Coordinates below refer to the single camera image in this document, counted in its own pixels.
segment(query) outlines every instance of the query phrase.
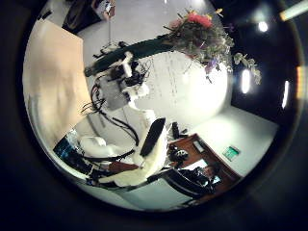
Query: light fixture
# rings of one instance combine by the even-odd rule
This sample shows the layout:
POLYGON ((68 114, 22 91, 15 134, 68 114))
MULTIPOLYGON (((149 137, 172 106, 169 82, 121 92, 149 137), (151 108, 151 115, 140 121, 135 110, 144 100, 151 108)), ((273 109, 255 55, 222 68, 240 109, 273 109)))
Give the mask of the light fixture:
POLYGON ((287 101, 288 101, 288 95, 289 95, 289 86, 290 83, 289 81, 285 82, 285 92, 283 94, 283 100, 282 100, 282 108, 284 109, 287 105, 287 101))
POLYGON ((302 13, 305 13, 308 11, 308 1, 303 0, 299 3, 296 3, 295 5, 288 8, 286 11, 280 13, 280 17, 283 21, 287 21, 295 16, 298 16, 302 13))
POLYGON ((261 32, 266 32, 269 29, 269 25, 265 21, 259 22, 258 27, 261 32))
POLYGON ((248 93, 250 89, 250 79, 251 74, 248 69, 243 70, 242 72, 242 92, 248 93))

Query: exit sign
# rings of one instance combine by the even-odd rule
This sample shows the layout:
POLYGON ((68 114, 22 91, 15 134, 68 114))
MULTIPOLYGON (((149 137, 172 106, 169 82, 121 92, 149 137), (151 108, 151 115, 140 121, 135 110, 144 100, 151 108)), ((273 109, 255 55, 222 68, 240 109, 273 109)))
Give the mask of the exit sign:
POLYGON ((233 161, 237 156, 239 156, 240 150, 233 146, 229 146, 224 152, 223 155, 229 160, 233 161))

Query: white wall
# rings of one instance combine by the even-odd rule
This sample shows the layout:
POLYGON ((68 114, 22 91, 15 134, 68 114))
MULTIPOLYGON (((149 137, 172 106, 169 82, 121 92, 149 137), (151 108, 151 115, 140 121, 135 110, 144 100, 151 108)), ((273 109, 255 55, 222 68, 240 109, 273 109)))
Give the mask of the white wall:
POLYGON ((226 164, 241 176, 246 176, 268 150, 277 128, 273 122, 229 107, 190 133, 197 133, 226 164), (222 155, 230 145, 241 151, 232 162, 222 155))

